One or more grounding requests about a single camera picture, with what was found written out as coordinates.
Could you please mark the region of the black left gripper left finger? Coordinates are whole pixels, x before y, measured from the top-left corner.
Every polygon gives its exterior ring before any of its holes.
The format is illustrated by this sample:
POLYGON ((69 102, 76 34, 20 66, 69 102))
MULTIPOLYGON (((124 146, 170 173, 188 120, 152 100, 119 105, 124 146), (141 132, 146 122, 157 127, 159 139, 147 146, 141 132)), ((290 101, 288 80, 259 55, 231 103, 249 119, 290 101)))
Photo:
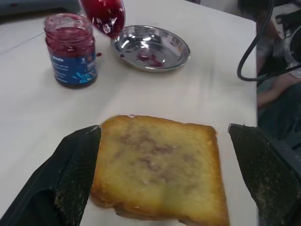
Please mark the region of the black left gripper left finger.
POLYGON ((80 226, 100 144, 98 125, 64 137, 11 203, 0 226, 80 226))

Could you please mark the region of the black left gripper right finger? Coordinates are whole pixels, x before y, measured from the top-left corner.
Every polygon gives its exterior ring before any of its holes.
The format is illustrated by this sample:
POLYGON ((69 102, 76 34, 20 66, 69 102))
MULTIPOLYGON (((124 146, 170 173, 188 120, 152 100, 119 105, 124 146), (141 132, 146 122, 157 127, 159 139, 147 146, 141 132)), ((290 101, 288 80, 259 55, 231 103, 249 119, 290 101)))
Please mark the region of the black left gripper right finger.
POLYGON ((301 148, 257 127, 228 127, 244 183, 259 213, 258 226, 301 226, 301 148))

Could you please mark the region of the toasted bread slice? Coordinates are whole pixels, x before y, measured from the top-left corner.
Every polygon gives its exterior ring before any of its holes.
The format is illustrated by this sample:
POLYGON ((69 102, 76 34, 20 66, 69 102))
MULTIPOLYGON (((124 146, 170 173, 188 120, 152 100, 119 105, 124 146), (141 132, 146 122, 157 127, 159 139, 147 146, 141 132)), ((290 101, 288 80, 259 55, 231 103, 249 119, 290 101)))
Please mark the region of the toasted bread slice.
POLYGON ((96 205, 126 218, 230 226, 213 127, 118 115, 100 128, 96 205))

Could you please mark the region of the jam-covered spoon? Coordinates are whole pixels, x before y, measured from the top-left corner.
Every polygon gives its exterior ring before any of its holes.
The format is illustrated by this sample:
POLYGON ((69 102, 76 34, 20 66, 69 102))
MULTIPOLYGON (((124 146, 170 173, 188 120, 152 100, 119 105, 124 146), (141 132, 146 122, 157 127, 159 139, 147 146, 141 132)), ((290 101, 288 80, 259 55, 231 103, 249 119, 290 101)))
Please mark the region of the jam-covered spoon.
POLYGON ((125 25, 123 0, 80 0, 87 18, 104 35, 115 39, 125 25))

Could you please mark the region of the glass jam jar blue label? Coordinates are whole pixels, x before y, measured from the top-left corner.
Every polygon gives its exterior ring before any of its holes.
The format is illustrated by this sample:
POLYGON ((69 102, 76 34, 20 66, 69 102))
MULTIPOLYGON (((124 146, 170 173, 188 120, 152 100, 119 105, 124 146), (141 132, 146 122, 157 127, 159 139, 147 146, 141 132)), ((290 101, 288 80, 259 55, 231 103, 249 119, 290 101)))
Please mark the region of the glass jam jar blue label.
POLYGON ((97 67, 90 21, 76 14, 55 14, 45 19, 44 31, 55 80, 76 89, 93 84, 97 67))

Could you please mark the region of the seated person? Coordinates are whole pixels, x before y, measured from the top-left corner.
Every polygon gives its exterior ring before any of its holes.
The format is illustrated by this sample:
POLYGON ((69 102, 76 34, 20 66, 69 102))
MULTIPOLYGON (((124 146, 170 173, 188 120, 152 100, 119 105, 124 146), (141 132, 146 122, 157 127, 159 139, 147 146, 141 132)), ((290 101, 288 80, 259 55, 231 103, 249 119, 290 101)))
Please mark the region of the seated person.
POLYGON ((238 66, 256 49, 258 127, 292 150, 301 148, 301 2, 238 0, 242 15, 256 22, 257 35, 238 66))

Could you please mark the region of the round metal dish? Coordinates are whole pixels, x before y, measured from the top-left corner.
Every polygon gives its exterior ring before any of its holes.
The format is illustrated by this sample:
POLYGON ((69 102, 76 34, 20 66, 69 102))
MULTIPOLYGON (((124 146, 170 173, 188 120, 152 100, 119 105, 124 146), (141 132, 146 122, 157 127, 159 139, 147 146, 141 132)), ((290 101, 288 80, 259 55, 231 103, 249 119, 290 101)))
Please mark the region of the round metal dish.
POLYGON ((176 70, 190 59, 190 48, 182 38, 147 25, 126 26, 111 40, 111 47, 128 65, 151 73, 176 70))

